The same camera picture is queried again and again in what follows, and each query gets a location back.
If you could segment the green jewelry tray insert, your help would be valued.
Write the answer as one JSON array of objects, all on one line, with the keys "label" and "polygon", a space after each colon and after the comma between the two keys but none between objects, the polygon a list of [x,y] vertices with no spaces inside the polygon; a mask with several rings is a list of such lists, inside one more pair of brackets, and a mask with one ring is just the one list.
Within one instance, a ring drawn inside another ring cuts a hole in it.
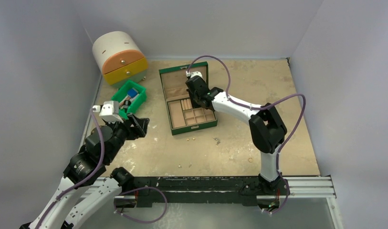
[{"label": "green jewelry tray insert", "polygon": [[172,130],[217,121],[211,110],[194,108],[189,98],[169,101],[167,107]]}]

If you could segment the green jewelry box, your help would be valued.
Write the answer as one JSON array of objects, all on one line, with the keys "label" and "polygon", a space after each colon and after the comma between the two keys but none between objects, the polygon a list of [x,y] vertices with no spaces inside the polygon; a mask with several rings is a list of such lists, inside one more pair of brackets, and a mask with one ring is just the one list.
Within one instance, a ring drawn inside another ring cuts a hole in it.
[{"label": "green jewelry box", "polygon": [[[185,84],[185,82],[188,80],[186,77],[186,70],[188,67],[189,65],[186,64],[186,65],[174,66],[174,67],[169,67],[169,68],[164,68],[159,70],[159,77],[161,80],[162,90],[163,90],[163,94],[166,102],[169,123],[170,123],[170,118],[168,113],[167,102],[179,100],[179,99],[185,99],[185,98],[190,99],[189,93],[187,91],[188,88]],[[174,130],[170,128],[170,130],[172,135],[179,135],[179,134],[203,130],[211,127],[216,127],[217,124],[218,124],[218,119],[217,121],[200,124],[199,126],[196,126],[196,127],[188,126],[188,127],[183,127],[181,129],[174,129]]]}]

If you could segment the silver chain pendant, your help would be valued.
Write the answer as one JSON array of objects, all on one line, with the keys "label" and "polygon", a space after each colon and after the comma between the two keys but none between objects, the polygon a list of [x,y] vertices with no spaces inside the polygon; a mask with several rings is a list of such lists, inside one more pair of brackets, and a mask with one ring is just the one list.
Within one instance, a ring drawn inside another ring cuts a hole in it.
[{"label": "silver chain pendant", "polygon": [[216,145],[218,146],[218,145],[220,144],[220,139],[217,138],[217,137],[215,137],[215,138],[213,138],[213,139],[216,141]]}]

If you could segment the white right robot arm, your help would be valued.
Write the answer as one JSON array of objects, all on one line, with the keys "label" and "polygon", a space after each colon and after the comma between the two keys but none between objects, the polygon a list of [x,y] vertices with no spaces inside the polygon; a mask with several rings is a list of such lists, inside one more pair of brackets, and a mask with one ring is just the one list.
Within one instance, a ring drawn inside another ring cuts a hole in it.
[{"label": "white right robot arm", "polygon": [[187,73],[186,86],[194,107],[229,114],[250,128],[252,142],[261,154],[259,187],[265,194],[273,193],[280,182],[279,150],[287,128],[278,111],[270,103],[266,109],[245,101],[232,101],[232,96],[218,87],[210,89],[200,72]]}]

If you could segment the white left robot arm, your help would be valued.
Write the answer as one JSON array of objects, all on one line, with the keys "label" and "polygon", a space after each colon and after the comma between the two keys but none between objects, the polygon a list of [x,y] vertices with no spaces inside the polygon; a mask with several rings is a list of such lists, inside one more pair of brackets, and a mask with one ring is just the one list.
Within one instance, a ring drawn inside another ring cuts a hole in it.
[{"label": "white left robot arm", "polygon": [[114,122],[104,121],[105,124],[100,126],[92,116],[95,128],[86,137],[79,152],[70,159],[54,195],[34,221],[20,228],[74,229],[115,195],[128,195],[133,191],[134,176],[119,167],[112,171],[97,191],[79,201],[106,171],[106,166],[113,162],[125,141],[143,138],[147,134],[149,118],[128,114],[125,119],[115,119]]}]

